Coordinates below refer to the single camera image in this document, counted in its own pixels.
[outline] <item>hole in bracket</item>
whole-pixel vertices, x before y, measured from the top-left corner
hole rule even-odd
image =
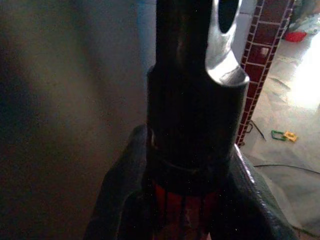
[[[239,0],[220,0],[218,4],[218,21],[220,31],[225,34],[234,22]]]

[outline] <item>tiled column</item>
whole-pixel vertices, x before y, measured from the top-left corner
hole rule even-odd
[[[250,77],[236,143],[241,146],[264,86],[294,0],[257,0],[241,66]]]

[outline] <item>tiled floor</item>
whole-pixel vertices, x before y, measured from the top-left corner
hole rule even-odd
[[[254,165],[320,172],[319,59],[320,34],[300,43],[281,41],[252,116],[266,141],[253,128],[241,147]],[[294,132],[298,140],[274,140],[271,130]],[[259,170],[289,222],[320,236],[320,174],[287,166]]]

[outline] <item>red part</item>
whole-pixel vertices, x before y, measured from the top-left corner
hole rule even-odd
[[[284,36],[284,39],[289,42],[298,43],[301,42],[305,36],[307,36],[306,32],[296,31],[296,32],[289,32]]]

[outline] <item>yellow object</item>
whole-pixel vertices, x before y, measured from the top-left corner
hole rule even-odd
[[[294,134],[293,132],[289,132],[289,131],[286,131],[283,136],[285,136],[287,139],[289,139],[290,141],[292,142],[296,142],[297,141],[297,138],[298,136],[296,134]]]

